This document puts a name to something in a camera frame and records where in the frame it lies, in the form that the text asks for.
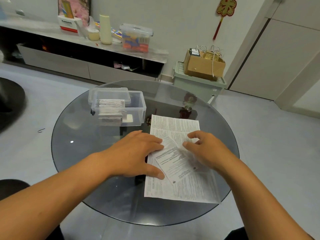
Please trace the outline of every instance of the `pink flower poster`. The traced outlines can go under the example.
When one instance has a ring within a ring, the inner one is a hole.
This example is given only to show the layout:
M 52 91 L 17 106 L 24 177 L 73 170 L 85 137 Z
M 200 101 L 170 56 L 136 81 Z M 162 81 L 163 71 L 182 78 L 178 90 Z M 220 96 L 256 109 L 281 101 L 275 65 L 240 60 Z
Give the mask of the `pink flower poster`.
M 62 0 L 58 0 L 59 15 L 63 15 Z M 91 0 L 66 0 L 70 2 L 73 16 L 82 19 L 84 27 L 89 25 Z

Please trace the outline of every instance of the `forearm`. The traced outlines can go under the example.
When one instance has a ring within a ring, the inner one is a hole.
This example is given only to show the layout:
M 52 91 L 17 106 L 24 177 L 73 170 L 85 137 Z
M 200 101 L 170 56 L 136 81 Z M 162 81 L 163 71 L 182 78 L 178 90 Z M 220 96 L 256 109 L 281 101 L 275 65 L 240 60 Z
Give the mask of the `forearm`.
M 80 163 L 0 201 L 1 239 L 45 239 L 106 179 L 95 158 Z
M 239 159 L 227 158 L 219 173 L 230 186 L 250 240 L 310 240 L 270 191 Z

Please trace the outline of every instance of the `red tassel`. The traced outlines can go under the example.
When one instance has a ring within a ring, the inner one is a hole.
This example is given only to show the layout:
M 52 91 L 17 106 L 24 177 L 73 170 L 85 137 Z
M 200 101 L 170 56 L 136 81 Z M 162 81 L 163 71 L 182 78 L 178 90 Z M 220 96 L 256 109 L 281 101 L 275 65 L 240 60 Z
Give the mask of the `red tassel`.
M 218 32 L 219 32 L 219 29 L 220 29 L 220 26 L 222 24 L 222 21 L 223 21 L 223 17 L 221 18 L 220 22 L 219 22 L 219 25 L 218 25 L 218 28 L 216 30 L 216 33 L 214 34 L 214 37 L 213 37 L 213 40 L 216 40 L 216 37 L 218 35 Z

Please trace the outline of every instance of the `hand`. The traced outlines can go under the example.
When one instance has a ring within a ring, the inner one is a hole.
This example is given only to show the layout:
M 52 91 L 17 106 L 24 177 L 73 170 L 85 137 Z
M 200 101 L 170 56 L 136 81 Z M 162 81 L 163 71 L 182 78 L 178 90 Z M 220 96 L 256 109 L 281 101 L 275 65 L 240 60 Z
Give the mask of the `hand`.
M 141 130 L 133 131 L 110 148 L 94 155 L 106 162 L 110 176 L 134 177 L 146 174 L 162 180 L 165 178 L 163 172 L 145 163 L 145 157 L 149 153 L 164 148 L 161 142 L 162 139 L 142 133 Z
M 228 159 L 237 157 L 211 133 L 197 130 L 188 134 L 189 138 L 198 138 L 196 143 L 185 141 L 182 145 L 192 152 L 203 165 L 220 171 L 223 169 Z

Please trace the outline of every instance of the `grey tile floor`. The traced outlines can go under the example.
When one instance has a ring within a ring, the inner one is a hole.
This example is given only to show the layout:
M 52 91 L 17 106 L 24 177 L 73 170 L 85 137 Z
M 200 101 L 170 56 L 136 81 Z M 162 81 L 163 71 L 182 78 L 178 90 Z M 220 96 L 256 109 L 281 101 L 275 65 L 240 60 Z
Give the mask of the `grey tile floor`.
M 19 83 L 28 105 L 0 134 L 0 179 L 34 184 L 56 173 L 51 134 L 62 110 L 92 84 L 0 64 L 0 77 Z M 320 239 L 320 120 L 280 110 L 272 101 L 232 91 L 214 107 L 229 123 L 240 158 L 291 216 Z M 136 226 L 110 219 L 83 203 L 62 222 L 67 240 L 222 240 L 243 226 L 232 193 L 208 214 L 179 225 Z

